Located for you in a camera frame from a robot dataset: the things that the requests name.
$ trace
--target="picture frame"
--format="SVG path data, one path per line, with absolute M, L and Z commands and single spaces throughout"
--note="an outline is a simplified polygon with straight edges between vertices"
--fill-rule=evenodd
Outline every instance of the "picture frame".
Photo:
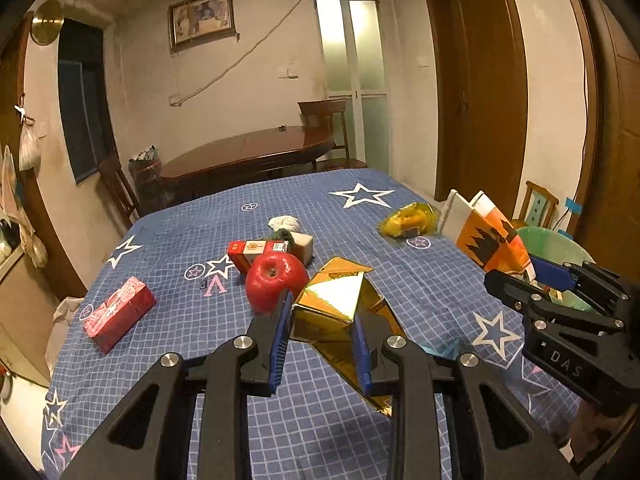
M 183 0 L 169 6 L 170 49 L 236 35 L 233 0 Z

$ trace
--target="red apple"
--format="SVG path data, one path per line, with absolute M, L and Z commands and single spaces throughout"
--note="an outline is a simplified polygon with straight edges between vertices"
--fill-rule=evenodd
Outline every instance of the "red apple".
M 266 314 L 276 307 L 285 288 L 296 298 L 308 281 L 305 266 L 293 254 L 264 253 L 249 268 L 244 288 L 252 309 Z

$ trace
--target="brass gong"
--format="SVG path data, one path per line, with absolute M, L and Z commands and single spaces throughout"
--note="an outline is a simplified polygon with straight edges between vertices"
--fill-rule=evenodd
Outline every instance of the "brass gong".
M 31 20 L 31 37 L 39 45 L 56 41 L 65 22 L 62 4 L 57 0 L 47 0 L 38 7 Z

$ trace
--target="wooden dining table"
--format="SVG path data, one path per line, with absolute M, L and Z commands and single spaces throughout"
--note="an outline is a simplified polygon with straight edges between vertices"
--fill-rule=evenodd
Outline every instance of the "wooden dining table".
M 334 133 L 326 128 L 269 128 L 193 148 L 163 164 L 160 176 L 182 203 L 282 176 L 284 168 L 312 162 L 333 145 Z

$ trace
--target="screw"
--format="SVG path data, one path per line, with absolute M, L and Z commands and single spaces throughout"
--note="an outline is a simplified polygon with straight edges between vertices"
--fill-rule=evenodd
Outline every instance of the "screw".
M 254 344 L 254 340 L 247 335 L 239 335 L 234 339 L 234 346 L 239 350 L 249 348 L 252 344 Z
M 406 339 L 401 335 L 391 335 L 386 338 L 386 344 L 391 348 L 402 348 L 406 346 Z
M 478 356 L 476 354 L 462 354 L 460 356 L 460 363 L 467 368 L 478 366 L 478 362 Z
M 168 354 L 164 354 L 160 358 L 160 364 L 162 366 L 166 366 L 167 368 L 169 368 L 169 367 L 177 365 L 179 360 L 180 360 L 180 357 L 178 356 L 178 354 L 174 354 L 173 352 L 169 352 Z

